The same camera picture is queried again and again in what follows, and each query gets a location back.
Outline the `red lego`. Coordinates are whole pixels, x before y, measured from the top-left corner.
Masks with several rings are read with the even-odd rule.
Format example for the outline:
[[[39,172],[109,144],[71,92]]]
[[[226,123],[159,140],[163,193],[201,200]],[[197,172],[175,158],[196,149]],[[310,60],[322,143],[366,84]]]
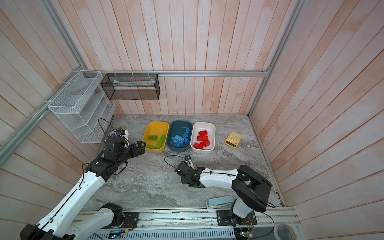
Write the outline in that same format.
[[[207,136],[208,132],[207,132],[207,130],[204,130],[204,131],[198,132],[198,134],[199,134],[199,136]]]
[[[201,149],[204,148],[204,146],[202,145],[202,143],[194,143],[193,147],[194,147],[195,149],[199,149],[199,150],[201,150]]]
[[[209,140],[206,140],[203,142],[203,144],[204,144],[204,147],[208,147],[211,144],[211,142]]]
[[[197,141],[204,142],[204,141],[208,141],[208,140],[209,140],[209,138],[208,138],[207,135],[205,135],[205,136],[202,136],[202,135],[197,136]]]

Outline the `blue lego front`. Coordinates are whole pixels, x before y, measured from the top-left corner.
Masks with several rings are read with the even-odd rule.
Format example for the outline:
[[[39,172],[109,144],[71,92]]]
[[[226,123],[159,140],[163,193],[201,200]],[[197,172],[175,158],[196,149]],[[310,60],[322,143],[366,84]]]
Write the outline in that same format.
[[[185,130],[183,136],[184,136],[184,137],[187,137],[187,136],[189,135],[190,131],[191,131],[190,128],[186,128],[186,130]]]

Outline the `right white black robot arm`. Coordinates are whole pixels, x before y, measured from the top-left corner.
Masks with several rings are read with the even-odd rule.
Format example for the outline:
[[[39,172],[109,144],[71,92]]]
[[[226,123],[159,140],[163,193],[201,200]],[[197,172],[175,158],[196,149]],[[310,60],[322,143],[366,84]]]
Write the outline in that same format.
[[[272,184],[247,165],[229,171],[211,170],[194,166],[189,156],[175,167],[175,173],[181,177],[183,185],[191,188],[218,187],[233,190],[238,198],[230,210],[218,210],[217,220],[220,226],[256,224],[251,217],[254,212],[265,213],[269,205]]]

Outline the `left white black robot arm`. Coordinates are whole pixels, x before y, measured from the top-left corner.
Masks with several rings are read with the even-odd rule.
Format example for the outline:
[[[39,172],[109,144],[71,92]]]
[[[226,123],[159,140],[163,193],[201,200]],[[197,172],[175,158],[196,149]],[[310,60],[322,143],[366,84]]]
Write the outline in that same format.
[[[98,230],[110,226],[119,229],[125,224],[121,206],[107,203],[95,214],[73,225],[72,222],[94,193],[110,177],[121,173],[119,167],[143,155],[146,143],[129,142],[125,133],[115,133],[105,140],[104,149],[90,163],[83,165],[83,174],[70,192],[37,224],[26,225],[20,232],[22,240],[84,240]]]

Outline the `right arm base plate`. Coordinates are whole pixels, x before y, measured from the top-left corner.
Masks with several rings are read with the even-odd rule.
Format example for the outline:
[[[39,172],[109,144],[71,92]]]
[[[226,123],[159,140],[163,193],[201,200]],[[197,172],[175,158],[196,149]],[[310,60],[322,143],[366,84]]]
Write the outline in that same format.
[[[257,219],[254,212],[250,212],[245,218],[240,218],[233,214],[231,210],[217,210],[217,223],[219,226],[255,226]]]

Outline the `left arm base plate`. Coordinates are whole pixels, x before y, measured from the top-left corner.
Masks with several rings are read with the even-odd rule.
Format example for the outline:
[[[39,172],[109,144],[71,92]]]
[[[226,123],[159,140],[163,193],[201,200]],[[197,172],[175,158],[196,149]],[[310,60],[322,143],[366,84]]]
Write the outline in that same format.
[[[103,229],[134,229],[138,225],[139,212],[121,212],[114,215],[111,224]]]

